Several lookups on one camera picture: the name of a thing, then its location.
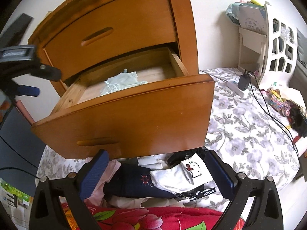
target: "black power adapter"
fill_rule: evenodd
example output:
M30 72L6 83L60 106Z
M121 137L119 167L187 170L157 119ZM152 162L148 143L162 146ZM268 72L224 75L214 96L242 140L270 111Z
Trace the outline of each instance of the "black power adapter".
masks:
M239 79L239 83L238 83L238 88L241 90L241 91L245 91L249 84L251 82L251 79L249 77L249 74L248 72L245 70L244 74L242 74L240 76L240 79Z

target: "black cable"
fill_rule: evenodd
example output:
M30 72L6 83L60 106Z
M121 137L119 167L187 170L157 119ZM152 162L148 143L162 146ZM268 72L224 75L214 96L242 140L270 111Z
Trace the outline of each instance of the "black cable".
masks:
M28 171L25 171L25 170L23 170L23 169L19 169L19 168L14 168L14 167L4 167L4 168L0 168L0 171L1 171L1 170L19 170L19 171L25 172L25 173L27 173L27 174L29 174L29 175L31 175L31 176L33 176L33 177L35 177L35 178L39 179L37 176L35 176L35 175L33 175L33 174L29 173Z
M256 78L255 74L254 74L253 72L251 72L251 71L248 71L247 73L250 73L250 74L252 74L252 75L254 76L255 81L256 81L256 84L257 84L257 88L258 88L259 91L260 91L259 84L258 84L258 81L257 81L257 78ZM298 155L297 147L296 147L296 145L295 145L295 143L294 143L294 139L293 139L292 134L291 134L291 132L289 131L289 129L288 129L282 122L280 122L279 120L277 120L276 118L274 118L274 117L270 114L270 110L269 110L269 108L268 108L267 102L265 101L265 98L264 98L262 92L260 91L261 96L262 96L262 98L263 98L263 100L264 100L264 103L265 103L265 105L266 105L266 107L267 107L267 109L268 109L268 113L265 111L265 109L262 107L262 105L259 103L258 99L256 98L256 96L255 96L255 94L254 94L254 90L253 90L252 84L251 84L251 91L252 91L252 93L253 93L253 96L254 96L255 100L257 101L257 103L258 103L259 106L261 107L261 109L266 113L266 115L268 115L269 117L271 117L271 119L282 129L282 131L287 135L287 137L289 137L289 139L291 140L293 149L295 150L295 153L296 153L296 155L297 155L297 159L298 159L298 161L300 161L300 160L299 160L299 155ZM291 137L286 133L286 131L285 131L278 123L280 123L284 128L287 129L287 131L290 133Z
M18 156L20 156L22 159L24 159L27 163L31 164L34 168L37 168L34 164L32 164L31 162L29 162L27 159L25 159L22 155L20 155L16 150L14 150L3 138L2 136L0 136L0 138L7 144L7 146L12 150L14 151Z

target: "hello kitty embroidery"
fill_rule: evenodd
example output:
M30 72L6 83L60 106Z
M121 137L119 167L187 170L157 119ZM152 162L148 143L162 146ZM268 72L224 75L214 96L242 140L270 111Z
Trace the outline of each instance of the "hello kitty embroidery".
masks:
M194 161L190 161L189 164L185 165L185 168L188 172L190 172L190 174L192 175L192 178L201 176L201 169L198 163Z

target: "wooden dresser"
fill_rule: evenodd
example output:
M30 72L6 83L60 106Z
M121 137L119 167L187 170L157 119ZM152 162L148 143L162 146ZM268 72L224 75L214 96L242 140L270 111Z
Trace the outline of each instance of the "wooden dresser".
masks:
M59 68L61 96L33 132L67 159L197 148L208 129L214 81L198 75L190 0L66 0L29 39ZM99 96L127 69L148 84Z

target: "pink clothing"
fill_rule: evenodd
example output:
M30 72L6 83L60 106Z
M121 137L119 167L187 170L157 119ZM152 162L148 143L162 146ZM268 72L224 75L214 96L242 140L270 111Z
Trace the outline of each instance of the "pink clothing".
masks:
M120 166L121 163L115 159L109 162L91 197L84 200L85 203L91 203L97 207L101 205L102 199L104 198L103 186L106 182L110 182L111 178L114 176Z

